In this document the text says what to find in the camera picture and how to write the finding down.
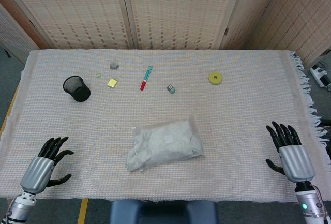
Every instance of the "small green object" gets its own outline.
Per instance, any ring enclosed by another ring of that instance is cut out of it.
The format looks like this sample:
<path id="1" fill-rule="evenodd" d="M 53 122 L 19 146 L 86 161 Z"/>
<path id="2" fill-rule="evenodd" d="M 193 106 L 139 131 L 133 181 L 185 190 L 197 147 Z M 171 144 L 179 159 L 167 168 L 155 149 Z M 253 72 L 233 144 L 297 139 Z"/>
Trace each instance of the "small green object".
<path id="1" fill-rule="evenodd" d="M 171 84 L 168 85 L 167 90 L 170 94 L 174 94 L 176 92 L 175 88 Z"/>

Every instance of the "white plastic bag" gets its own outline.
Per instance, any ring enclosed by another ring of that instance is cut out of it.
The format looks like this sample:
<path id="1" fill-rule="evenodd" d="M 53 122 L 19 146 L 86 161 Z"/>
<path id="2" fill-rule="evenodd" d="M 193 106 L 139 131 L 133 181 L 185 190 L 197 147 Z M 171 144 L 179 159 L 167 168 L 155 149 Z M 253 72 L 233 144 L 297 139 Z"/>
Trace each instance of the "white plastic bag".
<path id="1" fill-rule="evenodd" d="M 194 117 L 133 129 L 134 148 L 127 157 L 128 170 L 203 155 Z"/>

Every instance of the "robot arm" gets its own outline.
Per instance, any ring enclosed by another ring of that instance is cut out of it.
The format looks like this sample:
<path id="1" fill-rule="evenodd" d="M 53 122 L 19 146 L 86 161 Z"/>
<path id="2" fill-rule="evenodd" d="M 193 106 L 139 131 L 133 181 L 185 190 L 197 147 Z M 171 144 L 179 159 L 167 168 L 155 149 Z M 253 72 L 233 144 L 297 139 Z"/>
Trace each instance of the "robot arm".
<path id="1" fill-rule="evenodd" d="M 269 159 L 266 160 L 267 164 L 274 171 L 285 175 L 288 180 L 296 183 L 296 197 L 307 224 L 331 223 L 320 191 L 310 182 L 315 176 L 315 171 L 298 134 L 291 126 L 286 127 L 283 124 L 279 126 L 275 122 L 273 122 L 273 126 L 277 133 L 269 126 L 266 128 L 279 153 L 282 167 L 276 166 Z"/>
<path id="2" fill-rule="evenodd" d="M 60 180 L 51 180 L 51 175 L 58 162 L 65 156 L 73 154 L 70 150 L 58 151 L 68 137 L 51 138 L 40 150 L 27 168 L 21 186 L 23 193 L 17 196 L 10 204 L 1 224 L 25 223 L 31 210 L 36 205 L 36 194 L 43 192 L 46 187 L 52 187 L 65 183 L 71 178 L 68 174 Z"/>

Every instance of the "tablecloth fringe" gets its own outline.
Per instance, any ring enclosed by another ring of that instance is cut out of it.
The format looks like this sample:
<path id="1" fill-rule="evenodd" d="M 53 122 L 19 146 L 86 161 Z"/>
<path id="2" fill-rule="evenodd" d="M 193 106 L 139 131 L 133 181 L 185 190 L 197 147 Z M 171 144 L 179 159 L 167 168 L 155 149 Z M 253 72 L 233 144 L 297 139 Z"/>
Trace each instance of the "tablecloth fringe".
<path id="1" fill-rule="evenodd" d="M 314 113 L 317 113 L 317 110 L 312 107 L 314 104 L 314 101 L 312 100 L 312 98 L 310 96 L 310 87 L 311 86 L 308 83 L 309 78 L 304 73 L 304 66 L 302 64 L 302 60 L 299 56 L 296 55 L 295 52 L 290 52 L 290 56 L 292 57 L 292 59 L 294 60 L 294 63 L 295 63 L 295 68 L 296 68 L 295 71 L 299 77 L 300 86 L 303 91 L 304 98 L 306 100 L 306 104 L 307 104 L 306 107 L 307 107 L 307 111 L 308 111 L 310 119 L 311 119 L 311 126 L 313 128 L 317 141 L 319 142 L 319 144 L 321 146 L 323 146 L 323 149 L 321 149 L 321 150 L 323 151 L 323 157 L 325 159 L 325 162 L 327 163 L 327 169 L 330 172 L 330 174 L 328 176 L 331 177 L 331 159 L 325 149 L 326 148 L 325 141 L 329 141 L 329 140 L 322 138 L 322 136 L 327 134 L 327 130 L 324 129 L 323 127 L 319 127 L 319 124 L 321 123 L 321 117 L 314 114 Z"/>

